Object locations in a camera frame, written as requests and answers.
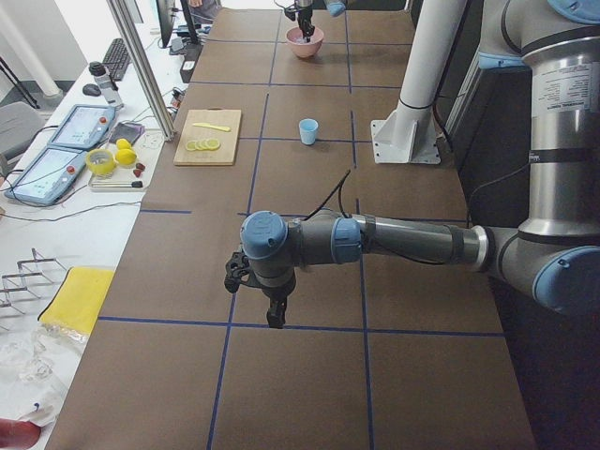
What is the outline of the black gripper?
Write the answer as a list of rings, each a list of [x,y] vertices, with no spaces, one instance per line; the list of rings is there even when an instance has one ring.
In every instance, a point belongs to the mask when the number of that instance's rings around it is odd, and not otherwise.
[[[297,12],[297,21],[300,22],[300,28],[303,34],[304,40],[308,40],[308,38],[314,35],[314,25],[312,24],[312,14],[313,7],[312,6],[296,6]]]
[[[270,327],[282,328],[286,323],[287,298],[295,289],[295,281],[288,280],[281,286],[263,286],[262,292],[269,298],[266,319]]]

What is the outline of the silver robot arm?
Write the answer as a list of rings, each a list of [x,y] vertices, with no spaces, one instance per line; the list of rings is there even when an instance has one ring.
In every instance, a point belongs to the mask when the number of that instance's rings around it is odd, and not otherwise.
[[[315,26],[312,24],[313,0],[295,0],[290,6],[284,8],[288,19],[297,22],[306,42],[310,42]],[[324,0],[325,9],[332,17],[337,17],[347,8],[347,1]]]
[[[245,217],[226,264],[225,287],[261,290],[268,324],[281,328],[295,269],[354,263],[367,254],[443,267],[461,264],[499,279],[564,316],[599,309],[599,5],[595,1],[487,1],[479,45],[483,70],[529,70],[529,213],[516,227],[429,223],[429,187],[384,187],[403,213],[375,217],[319,205],[301,217]]]

